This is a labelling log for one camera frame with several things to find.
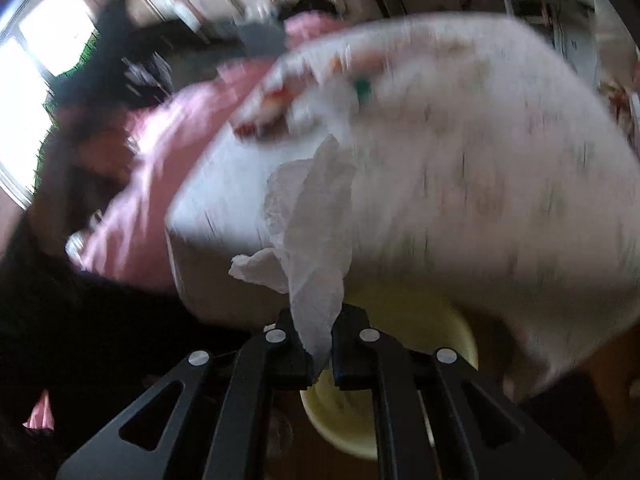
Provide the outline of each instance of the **pale yellow container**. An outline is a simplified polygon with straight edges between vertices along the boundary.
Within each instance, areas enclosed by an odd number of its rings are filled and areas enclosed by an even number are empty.
[[[449,302],[428,290],[404,286],[371,286],[348,294],[345,303],[364,308],[373,327],[388,333],[405,347],[433,352],[448,347],[478,368],[473,333]],[[376,435],[370,391],[342,392],[331,370],[300,392],[311,424],[337,449],[376,460]]]

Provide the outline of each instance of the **crumpled paper towel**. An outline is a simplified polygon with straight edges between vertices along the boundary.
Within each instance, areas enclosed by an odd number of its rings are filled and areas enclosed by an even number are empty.
[[[328,135],[313,158],[274,171],[264,200],[272,247],[235,256],[229,270],[238,280],[289,293],[293,322],[316,374],[329,357],[351,265],[351,156]]]

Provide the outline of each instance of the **person's arm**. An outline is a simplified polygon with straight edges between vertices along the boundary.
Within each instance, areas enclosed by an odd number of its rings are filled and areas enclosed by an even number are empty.
[[[84,227],[95,207],[108,203],[128,183],[134,153],[127,143],[125,120],[125,111],[117,107],[58,111],[59,128],[46,141],[40,187],[27,211],[45,254],[64,257],[68,237]],[[80,131],[84,135],[79,140],[78,129],[84,126],[95,131]],[[91,196],[97,185],[109,189],[109,196]]]

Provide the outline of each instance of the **window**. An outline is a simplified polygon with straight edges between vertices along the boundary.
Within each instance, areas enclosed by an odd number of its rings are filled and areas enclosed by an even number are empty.
[[[42,107],[47,81],[77,62],[94,31],[81,0],[40,0],[0,45],[0,164],[3,183],[23,205],[33,192],[37,153],[51,126]]]

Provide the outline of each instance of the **pink fabric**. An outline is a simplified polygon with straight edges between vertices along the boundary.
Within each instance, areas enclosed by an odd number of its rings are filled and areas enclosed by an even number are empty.
[[[316,13],[286,22],[295,46],[342,28]],[[138,165],[82,252],[86,270],[148,290],[175,290],[164,232],[167,210],[204,149],[273,62],[252,60],[221,68],[216,81],[189,86],[145,116],[136,130]]]
[[[53,430],[53,414],[51,413],[51,404],[49,402],[49,392],[44,390],[40,396],[40,400],[31,410],[29,420],[23,424],[25,428],[30,430]]]

